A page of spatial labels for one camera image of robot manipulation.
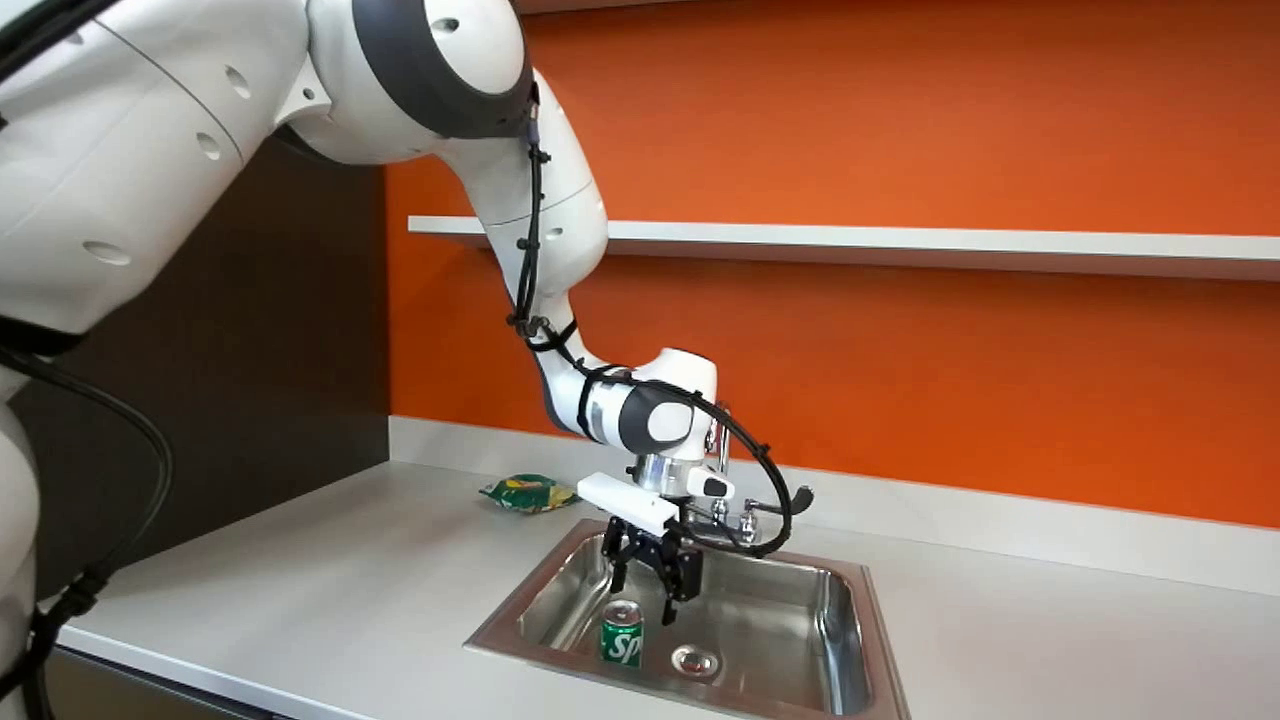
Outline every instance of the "green object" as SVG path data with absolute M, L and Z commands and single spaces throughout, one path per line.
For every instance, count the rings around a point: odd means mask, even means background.
M 553 476 L 536 476 L 536 473 L 522 473 L 522 476 L 506 476 L 496 482 L 485 482 L 481 494 L 489 494 L 494 502 L 522 513 L 522 516 L 539 516 L 539 513 L 557 513 L 564 502 L 576 502 L 573 482 L 559 482 Z
M 605 662 L 635 669 L 645 655 L 645 616 L 635 601 L 613 601 L 602 616 L 602 655 Z

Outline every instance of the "sink rim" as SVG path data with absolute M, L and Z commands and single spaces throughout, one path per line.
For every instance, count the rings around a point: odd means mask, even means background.
M 790 698 L 769 698 L 769 696 L 747 696 L 747 692 L 733 692 L 733 687 L 712 687 L 712 685 L 673 685 L 673 678 L 654 678 L 654 676 L 632 676 L 628 669 L 602 669 L 576 653 L 559 653 L 536 639 L 522 634 L 522 616 L 524 608 L 547 588 L 553 577 L 559 577 L 573 556 L 579 546 L 588 546 L 592 540 L 605 537 L 602 520 L 576 520 L 557 546 L 546 553 L 546 558 L 485 616 L 485 625 L 470 634 L 474 646 L 496 653 L 496 655 L 514 655 L 514 658 L 532 658 L 539 669 L 553 672 L 567 672 L 579 678 L 602 678 L 613 687 L 632 687 L 632 692 L 647 692 L 647 696 L 668 696 L 668 698 L 692 698 L 702 708 L 712 712 L 753 712 L 753 714 L 827 714 L 806 705 L 790 705 Z M 891 658 L 891 642 L 883 634 L 883 616 L 873 592 L 873 577 L 864 562 L 847 562 L 847 558 L 826 558 L 826 556 L 806 556 L 806 553 L 772 553 L 763 558 L 753 562 L 807 562 L 821 573 L 833 573 L 846 580 L 851 608 L 855 608 L 855 625 L 851 631 L 862 631 L 855 642 L 864 642 L 864 672 L 873 685 L 873 705 L 851 712 L 851 720 L 906 720 L 908 714 L 908 698 L 901 687 L 901 672 Z

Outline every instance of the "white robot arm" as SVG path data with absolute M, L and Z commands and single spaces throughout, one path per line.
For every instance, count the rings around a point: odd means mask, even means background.
M 0 678 L 38 523 L 10 412 L 38 364 L 6 357 L 55 357 L 142 297 L 280 126 L 342 162 L 440 157 L 463 181 L 553 415 L 640 457 L 635 482 L 592 476 L 586 494 L 620 516 L 620 556 L 690 595 L 684 500 L 733 500 L 708 440 L 744 433 L 716 407 L 716 364 L 660 353 L 625 373 L 586 347 L 567 293 L 605 254 L 605 202 L 509 0 L 0 0 Z

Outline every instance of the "sink drain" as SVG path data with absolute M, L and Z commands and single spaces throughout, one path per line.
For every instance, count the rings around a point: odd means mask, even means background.
M 696 642 L 682 642 L 673 653 L 673 669 L 690 678 L 712 678 L 720 672 L 720 655 Z

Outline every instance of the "white shelf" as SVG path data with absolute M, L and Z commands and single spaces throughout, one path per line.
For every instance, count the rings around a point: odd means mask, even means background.
M 477 214 L 409 214 L 409 232 L 485 235 Z M 608 239 L 632 254 L 1280 281 L 1280 235 L 613 218 Z

